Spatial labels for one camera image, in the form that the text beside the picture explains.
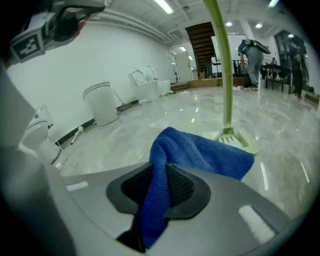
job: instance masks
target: ceiling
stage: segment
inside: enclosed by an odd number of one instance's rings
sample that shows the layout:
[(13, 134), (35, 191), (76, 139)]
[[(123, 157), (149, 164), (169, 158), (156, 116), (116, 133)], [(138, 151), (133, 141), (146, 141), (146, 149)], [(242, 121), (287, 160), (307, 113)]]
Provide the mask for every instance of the ceiling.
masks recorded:
[[(192, 53), (185, 28), (211, 21), (209, 12), (201, 0), (166, 0), (174, 11), (171, 14), (167, 14), (154, 0), (106, 1), (107, 8), (92, 20), (93, 23), (114, 25), (144, 33), (173, 51), (179, 51), (178, 47), (183, 45)], [(232, 26), (226, 26), (227, 33), (243, 35), (239, 20), (246, 19), (253, 32), (260, 37), (287, 30), (304, 38), (301, 27), (295, 23), (289, 11), (281, 3), (274, 8), (268, 8), (269, 2), (270, 0), (218, 0), (223, 20), (232, 22)], [(255, 28), (257, 23), (262, 23), (263, 27)]]

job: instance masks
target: mop head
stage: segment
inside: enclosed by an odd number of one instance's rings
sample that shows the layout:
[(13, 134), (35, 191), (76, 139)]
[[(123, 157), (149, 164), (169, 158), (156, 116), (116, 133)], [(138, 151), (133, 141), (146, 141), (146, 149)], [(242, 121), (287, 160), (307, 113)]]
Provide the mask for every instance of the mop head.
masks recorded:
[(208, 132), (203, 132), (202, 136), (204, 138), (244, 150), (254, 155), (257, 155), (258, 153), (258, 145), (256, 141), (244, 129), (240, 129), (238, 133), (235, 134), (233, 127), (225, 127), (218, 136), (212, 136), (212, 134)]

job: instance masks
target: green mop handle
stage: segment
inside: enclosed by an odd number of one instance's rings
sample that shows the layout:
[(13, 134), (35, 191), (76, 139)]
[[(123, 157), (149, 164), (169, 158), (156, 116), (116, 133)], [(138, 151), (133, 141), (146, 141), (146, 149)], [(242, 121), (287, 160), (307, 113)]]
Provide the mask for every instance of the green mop handle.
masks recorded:
[(232, 74), (231, 53), (227, 31), (217, 0), (203, 0), (203, 2), (211, 14), (211, 23), (221, 55), (222, 86), (224, 90), (223, 126), (231, 127), (234, 79)]

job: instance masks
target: wooden staircase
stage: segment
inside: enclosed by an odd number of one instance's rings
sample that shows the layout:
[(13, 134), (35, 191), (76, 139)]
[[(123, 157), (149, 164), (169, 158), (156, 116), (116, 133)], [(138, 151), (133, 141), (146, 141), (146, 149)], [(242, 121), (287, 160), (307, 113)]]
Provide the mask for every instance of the wooden staircase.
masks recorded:
[(186, 27), (185, 30), (192, 45), (198, 79), (200, 79), (201, 72), (204, 72), (206, 78), (208, 76), (207, 63), (211, 62), (211, 58), (215, 56), (215, 48), (211, 39), (215, 33), (211, 22)]

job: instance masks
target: cable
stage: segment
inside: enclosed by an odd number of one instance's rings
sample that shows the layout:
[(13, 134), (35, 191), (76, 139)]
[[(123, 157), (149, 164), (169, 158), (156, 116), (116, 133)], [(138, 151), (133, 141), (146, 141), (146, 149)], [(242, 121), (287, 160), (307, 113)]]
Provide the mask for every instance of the cable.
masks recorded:
[(58, 144), (59, 148), (61, 149), (61, 151), (65, 154), (65, 160), (63, 162), (59, 162), (62, 165), (62, 168), (59, 170), (59, 173), (61, 172), (61, 170), (64, 168), (63, 164), (68, 160), (69, 156), (68, 154), (63, 150), (63, 148), (60, 146), (59, 141), (57, 140), (56, 143)]

